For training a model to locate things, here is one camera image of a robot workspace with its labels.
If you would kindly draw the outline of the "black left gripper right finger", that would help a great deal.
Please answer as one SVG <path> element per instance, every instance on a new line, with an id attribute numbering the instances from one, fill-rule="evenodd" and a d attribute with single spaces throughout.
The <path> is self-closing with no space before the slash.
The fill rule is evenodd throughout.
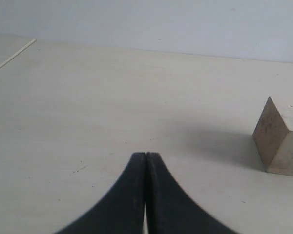
<path id="1" fill-rule="evenodd" d="M 180 187 L 159 153 L 146 154 L 145 204 L 150 234 L 234 234 Z"/>

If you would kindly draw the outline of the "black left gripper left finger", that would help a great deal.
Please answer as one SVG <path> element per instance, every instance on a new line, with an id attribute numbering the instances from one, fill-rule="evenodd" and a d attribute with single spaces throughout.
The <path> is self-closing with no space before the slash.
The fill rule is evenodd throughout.
<path id="1" fill-rule="evenodd" d="M 146 154 L 133 153 L 110 190 L 59 234 L 142 234 Z"/>

